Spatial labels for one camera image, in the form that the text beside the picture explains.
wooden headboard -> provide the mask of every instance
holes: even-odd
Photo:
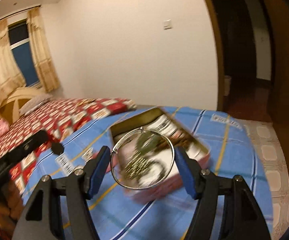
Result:
[[[35,88],[17,88],[6,100],[2,102],[0,107],[1,116],[6,119],[10,125],[13,124],[20,118],[19,109],[30,99],[43,93],[43,90]]]

light switch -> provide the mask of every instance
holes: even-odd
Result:
[[[172,29],[172,22],[171,22],[171,20],[163,21],[163,28],[164,28],[165,30],[167,30],[167,29]]]

wooden floor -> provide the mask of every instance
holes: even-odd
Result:
[[[267,112],[270,84],[232,80],[230,94],[224,100],[224,112],[237,119],[272,122]]]

trash bin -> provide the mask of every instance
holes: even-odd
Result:
[[[230,93],[231,77],[224,76],[224,96],[227,97]]]

bed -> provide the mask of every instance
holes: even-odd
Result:
[[[0,113],[9,122],[10,130],[0,137],[0,157],[41,129],[46,130],[53,139],[63,141],[91,120],[135,108],[132,100],[121,98],[51,99],[31,114],[21,117],[20,108],[41,94],[44,94],[42,90],[18,88],[2,103]],[[37,158],[50,147],[50,142],[41,145],[11,170],[12,180],[20,193],[23,193],[27,185]]]
[[[164,107],[173,114],[194,136],[210,148],[210,169],[219,176],[232,178],[243,175],[254,193],[269,230],[272,231],[273,210],[270,189],[263,166],[250,142],[245,128],[227,114],[188,107]],[[84,156],[97,152],[103,145],[112,147],[109,127],[115,122],[145,111],[136,110],[116,114],[103,119],[91,120],[63,140],[65,154],[71,166],[85,165]],[[23,192],[26,203],[40,178],[49,174],[52,178],[66,176],[56,162],[56,155],[48,149],[42,152],[37,165]],[[218,239],[223,212],[223,197],[218,198],[215,225],[211,239]],[[87,201],[100,239],[174,239],[180,240],[192,219],[197,202],[184,188],[174,191],[163,199],[145,205],[130,201],[123,189],[117,186],[112,175],[107,173],[99,193]],[[66,239],[73,239],[66,208],[66,199],[61,197],[62,219]]]

